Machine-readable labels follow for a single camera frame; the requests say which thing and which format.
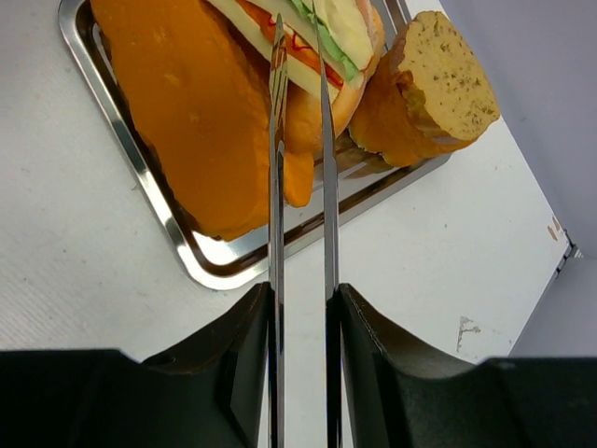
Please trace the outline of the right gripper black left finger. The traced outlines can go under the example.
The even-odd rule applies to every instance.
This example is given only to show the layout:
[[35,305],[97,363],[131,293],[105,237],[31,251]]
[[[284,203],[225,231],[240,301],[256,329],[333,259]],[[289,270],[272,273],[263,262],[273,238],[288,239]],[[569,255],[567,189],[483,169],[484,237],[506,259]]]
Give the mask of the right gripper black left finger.
[[259,284],[143,362],[116,349],[3,352],[2,445],[256,446],[269,310]]

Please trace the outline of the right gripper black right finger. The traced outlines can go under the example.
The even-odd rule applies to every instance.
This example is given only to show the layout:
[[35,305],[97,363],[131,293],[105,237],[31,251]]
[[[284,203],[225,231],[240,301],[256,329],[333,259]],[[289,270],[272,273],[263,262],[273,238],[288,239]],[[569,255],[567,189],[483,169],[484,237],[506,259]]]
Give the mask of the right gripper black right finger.
[[354,446],[595,446],[595,358],[475,365],[402,329],[350,284],[336,304]]

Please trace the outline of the orange loaf bread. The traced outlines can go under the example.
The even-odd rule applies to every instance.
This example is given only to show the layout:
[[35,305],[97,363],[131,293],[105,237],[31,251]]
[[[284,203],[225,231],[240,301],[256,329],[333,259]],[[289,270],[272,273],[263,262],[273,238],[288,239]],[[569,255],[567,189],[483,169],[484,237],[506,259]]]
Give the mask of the orange loaf bread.
[[269,63],[205,1],[91,5],[135,130],[201,233],[269,219]]

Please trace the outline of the metal serving tongs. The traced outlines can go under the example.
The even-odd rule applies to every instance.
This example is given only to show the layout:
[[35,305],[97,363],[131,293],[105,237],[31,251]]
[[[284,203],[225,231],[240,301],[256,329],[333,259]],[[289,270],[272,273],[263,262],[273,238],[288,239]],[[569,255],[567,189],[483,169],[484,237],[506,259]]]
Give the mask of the metal serving tongs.
[[[324,155],[326,445],[342,446],[341,331],[336,304],[339,288],[338,165],[335,131],[326,76],[320,76]],[[269,278],[268,325],[269,446],[285,445],[285,232],[284,163],[287,99],[287,51],[284,21],[276,17],[271,52],[269,123]]]

